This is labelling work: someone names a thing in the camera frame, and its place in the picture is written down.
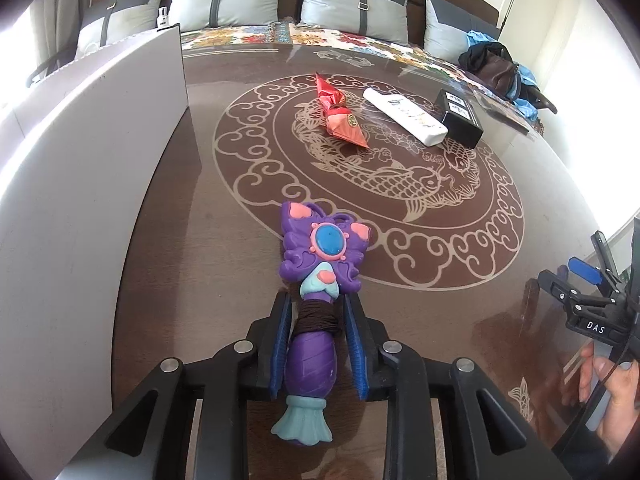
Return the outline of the person's right hand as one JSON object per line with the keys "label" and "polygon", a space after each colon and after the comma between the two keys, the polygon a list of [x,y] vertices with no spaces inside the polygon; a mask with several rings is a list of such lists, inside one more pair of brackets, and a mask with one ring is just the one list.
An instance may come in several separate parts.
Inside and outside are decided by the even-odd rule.
{"label": "person's right hand", "polygon": [[639,410],[636,408],[639,363],[632,361],[627,368],[615,366],[604,356],[594,354],[593,341],[582,348],[580,356],[584,362],[579,372],[579,401],[586,402],[589,399],[593,376],[604,382],[605,389],[611,396],[597,428],[597,435],[610,455],[615,456],[620,452],[639,417]]}

